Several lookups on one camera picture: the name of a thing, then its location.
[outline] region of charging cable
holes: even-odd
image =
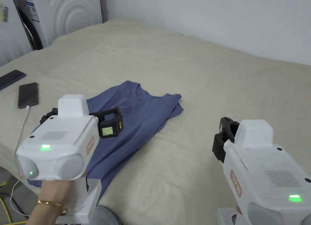
[[[23,214],[23,213],[17,211],[17,210],[13,207],[13,205],[12,205],[12,195],[13,195],[14,188],[15,188],[15,186],[18,184],[18,182],[20,182],[21,179],[22,179],[22,176],[20,175],[20,170],[19,170],[19,167],[18,167],[18,164],[17,164],[16,152],[17,152],[18,144],[19,144],[19,142],[20,142],[20,140],[21,140],[21,137],[22,137],[22,133],[23,133],[23,130],[24,130],[24,126],[25,126],[26,120],[27,120],[28,115],[29,115],[30,106],[27,106],[26,109],[27,109],[27,115],[26,115],[26,118],[25,118],[25,120],[24,120],[22,129],[21,129],[21,133],[20,133],[20,136],[18,137],[18,141],[17,141],[16,147],[15,147],[15,151],[14,151],[14,161],[15,161],[15,165],[16,165],[16,167],[17,167],[19,179],[18,179],[18,181],[15,183],[15,185],[14,185],[13,188],[12,188],[12,193],[11,193],[11,198],[10,198],[10,205],[11,205],[12,209],[15,210],[15,212],[17,212],[17,213],[19,213],[19,214],[21,214],[21,215],[23,215],[23,216],[29,217],[30,215],[26,215],[26,214]]]

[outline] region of bed sheet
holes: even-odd
[[[311,175],[311,66],[115,19],[62,36],[1,67],[0,75],[14,69],[27,77],[0,91],[0,164],[15,176],[13,154],[26,117],[17,108],[21,84],[39,83],[39,105],[31,107],[22,139],[64,94],[90,98],[131,80],[152,95],[182,95],[184,112],[131,159],[100,200],[125,224],[216,225],[217,209],[236,204],[211,151],[224,116],[267,120],[274,141]]]

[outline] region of washing machine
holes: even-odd
[[[34,25],[42,46],[59,36],[102,23],[100,0],[17,0]]]
[[[14,0],[0,0],[0,66],[31,51]]]

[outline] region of label sticker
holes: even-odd
[[[108,136],[114,134],[112,127],[102,128],[103,136]]]
[[[94,137],[91,138],[89,144],[87,145],[87,155],[89,155],[89,153],[92,150],[93,146],[94,146]]]
[[[25,1],[25,3],[29,9],[29,14],[31,15],[31,20],[36,21],[36,22],[40,22],[34,3],[27,2],[27,1]]]
[[[234,185],[234,187],[236,189],[236,192],[237,192],[238,196],[241,197],[241,195],[242,195],[242,188],[241,188],[240,184],[238,183],[238,180],[236,179],[233,170],[231,170],[231,172],[230,172],[230,178],[231,178],[231,180],[233,182],[233,185]]]
[[[0,21],[8,22],[9,8],[0,4]]]

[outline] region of blue t-shirt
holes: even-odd
[[[118,137],[100,139],[87,166],[88,178],[101,179],[102,190],[99,198],[135,152],[160,131],[167,120],[182,113],[180,99],[179,94],[151,96],[139,83],[126,81],[87,100],[90,113],[118,106],[124,124],[124,130]],[[29,183],[41,186],[39,181]]]

